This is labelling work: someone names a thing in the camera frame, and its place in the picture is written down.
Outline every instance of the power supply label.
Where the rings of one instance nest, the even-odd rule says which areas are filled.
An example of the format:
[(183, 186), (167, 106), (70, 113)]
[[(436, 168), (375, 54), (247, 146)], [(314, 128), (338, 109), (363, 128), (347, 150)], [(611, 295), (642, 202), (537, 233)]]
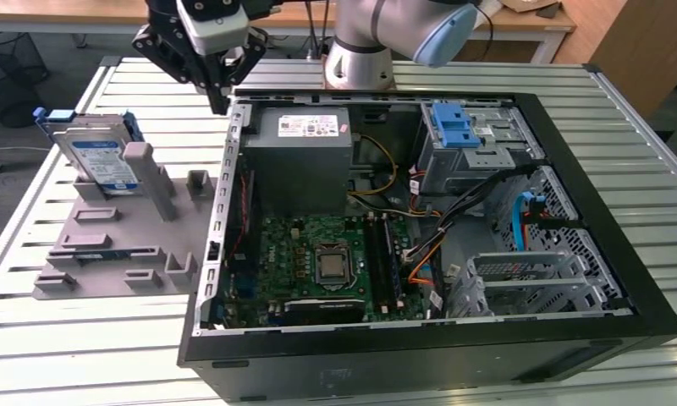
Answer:
[(279, 137), (338, 137), (339, 116), (282, 116)]

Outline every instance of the slotted metal table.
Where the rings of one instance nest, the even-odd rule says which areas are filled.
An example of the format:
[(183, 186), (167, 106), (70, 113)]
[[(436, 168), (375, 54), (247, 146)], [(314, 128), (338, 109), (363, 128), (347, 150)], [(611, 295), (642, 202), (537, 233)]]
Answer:
[[(100, 67), (78, 110), (111, 113), (130, 108), (156, 148), (156, 161), (172, 176), (183, 177), (191, 169), (218, 173), (228, 120), (211, 113), (206, 96), (142, 58), (108, 65)], [(318, 63), (267, 60), (243, 86), (319, 89), (320, 70)], [(458, 63), (443, 69), (396, 63), (395, 73), (400, 89), (539, 95), (677, 312), (677, 159), (606, 77), (579, 66), (499, 63)], [(54, 148), (0, 238), (0, 404), (222, 404), (194, 371), (176, 366), (186, 295), (56, 301), (31, 297), (78, 197), (75, 176)], [(320, 404), (488, 401), (677, 405), (677, 339), (563, 382), (360, 396)]]

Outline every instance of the motherboard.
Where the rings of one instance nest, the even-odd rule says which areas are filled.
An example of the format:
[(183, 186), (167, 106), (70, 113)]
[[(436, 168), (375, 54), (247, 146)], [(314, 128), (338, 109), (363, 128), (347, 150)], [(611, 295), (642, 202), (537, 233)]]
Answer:
[(423, 318), (406, 289), (403, 217), (266, 217), (259, 271), (239, 277), (240, 325), (288, 326)]

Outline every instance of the gray drive holder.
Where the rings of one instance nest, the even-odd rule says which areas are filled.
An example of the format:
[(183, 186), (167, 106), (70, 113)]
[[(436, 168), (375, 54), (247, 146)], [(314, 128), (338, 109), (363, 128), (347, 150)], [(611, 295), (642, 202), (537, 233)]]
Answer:
[(35, 281), (36, 299), (188, 292), (216, 189), (208, 171), (171, 179), (152, 152), (144, 142), (126, 146), (138, 193), (107, 195), (96, 183), (74, 183), (80, 197)]

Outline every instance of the ram slot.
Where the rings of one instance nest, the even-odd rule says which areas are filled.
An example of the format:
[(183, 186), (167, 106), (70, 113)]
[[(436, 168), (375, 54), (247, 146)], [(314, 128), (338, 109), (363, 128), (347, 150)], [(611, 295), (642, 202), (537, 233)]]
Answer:
[(383, 220), (367, 217), (364, 219), (364, 251), (372, 280), (374, 309), (379, 313), (388, 313), (394, 306), (394, 293), (390, 281), (390, 264), (387, 261), (387, 238)]
[(399, 256), (396, 254), (395, 247), (395, 234), (392, 230), (392, 224), (388, 221), (387, 217), (383, 219), (384, 222), (384, 239), (387, 241), (387, 261), (388, 261), (388, 283), (394, 288), (394, 303), (398, 308), (404, 307), (404, 303), (402, 301), (402, 277), (400, 277), (400, 262)]

